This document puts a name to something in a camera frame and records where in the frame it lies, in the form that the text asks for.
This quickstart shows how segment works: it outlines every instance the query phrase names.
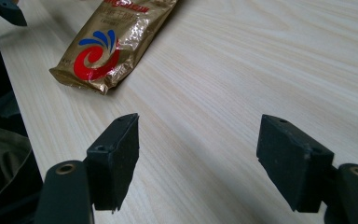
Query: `light wood grain surface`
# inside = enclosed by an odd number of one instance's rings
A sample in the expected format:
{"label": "light wood grain surface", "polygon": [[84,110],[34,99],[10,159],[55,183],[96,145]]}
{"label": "light wood grain surface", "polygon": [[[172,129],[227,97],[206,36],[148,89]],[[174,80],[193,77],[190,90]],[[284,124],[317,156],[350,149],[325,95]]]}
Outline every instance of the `light wood grain surface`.
{"label": "light wood grain surface", "polygon": [[300,214],[255,155],[260,119],[288,119],[358,163],[358,1],[179,0],[106,96],[49,73],[101,1],[20,0],[0,47],[42,176],[83,160],[117,117],[140,115],[140,158],[102,223],[324,223]]}

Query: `dark fabric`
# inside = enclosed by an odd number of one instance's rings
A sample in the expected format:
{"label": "dark fabric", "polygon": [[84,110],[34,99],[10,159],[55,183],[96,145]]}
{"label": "dark fabric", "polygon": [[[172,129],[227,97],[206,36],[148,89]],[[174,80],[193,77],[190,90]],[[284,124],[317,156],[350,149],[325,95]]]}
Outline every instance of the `dark fabric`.
{"label": "dark fabric", "polygon": [[0,208],[41,190],[35,167],[29,139],[0,129]]}

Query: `red logo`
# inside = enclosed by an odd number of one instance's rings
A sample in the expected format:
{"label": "red logo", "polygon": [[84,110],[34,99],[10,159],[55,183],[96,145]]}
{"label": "red logo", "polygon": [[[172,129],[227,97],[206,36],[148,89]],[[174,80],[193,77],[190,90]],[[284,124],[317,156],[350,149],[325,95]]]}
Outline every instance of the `red logo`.
{"label": "red logo", "polygon": [[[75,75],[82,80],[92,81],[101,77],[106,77],[115,71],[118,62],[118,39],[115,32],[109,30],[107,35],[101,31],[94,32],[95,38],[85,38],[79,41],[80,46],[89,46],[81,51],[74,63]],[[109,60],[100,67],[92,66],[98,62],[105,53],[108,53]]]}
{"label": "red logo", "polygon": [[104,0],[106,3],[110,3],[112,7],[125,7],[134,11],[139,11],[146,13],[149,8],[148,7],[142,7],[136,4],[133,4],[132,1],[120,1],[120,0]]}

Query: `gold foil bag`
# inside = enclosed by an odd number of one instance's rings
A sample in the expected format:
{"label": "gold foil bag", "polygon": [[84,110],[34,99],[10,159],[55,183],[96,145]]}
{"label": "gold foil bag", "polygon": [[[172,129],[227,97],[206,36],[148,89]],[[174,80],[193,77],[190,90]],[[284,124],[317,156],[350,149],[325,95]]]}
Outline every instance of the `gold foil bag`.
{"label": "gold foil bag", "polygon": [[176,0],[103,0],[49,72],[105,95],[140,61]]}

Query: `wooden table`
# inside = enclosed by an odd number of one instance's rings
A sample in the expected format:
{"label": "wooden table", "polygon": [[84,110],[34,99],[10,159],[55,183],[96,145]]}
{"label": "wooden table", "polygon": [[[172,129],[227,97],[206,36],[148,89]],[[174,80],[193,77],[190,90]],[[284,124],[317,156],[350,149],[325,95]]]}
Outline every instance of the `wooden table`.
{"label": "wooden table", "polygon": [[101,223],[324,223],[291,211],[255,155],[260,119],[288,119],[358,163],[358,1],[179,0],[135,70],[102,96],[48,71],[101,1],[20,1],[0,47],[42,176],[83,160],[138,113],[140,158]]}

